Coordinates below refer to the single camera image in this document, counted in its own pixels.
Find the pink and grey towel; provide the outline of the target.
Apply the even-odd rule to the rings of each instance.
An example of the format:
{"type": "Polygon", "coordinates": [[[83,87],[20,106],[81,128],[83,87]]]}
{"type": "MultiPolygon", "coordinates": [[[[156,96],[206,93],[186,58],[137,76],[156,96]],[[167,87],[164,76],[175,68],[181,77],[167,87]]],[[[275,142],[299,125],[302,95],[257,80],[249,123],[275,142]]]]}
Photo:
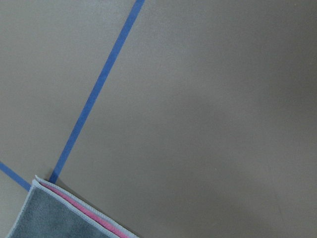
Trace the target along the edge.
{"type": "Polygon", "coordinates": [[[35,177],[9,238],[134,238],[136,235],[67,190],[35,177]]]}

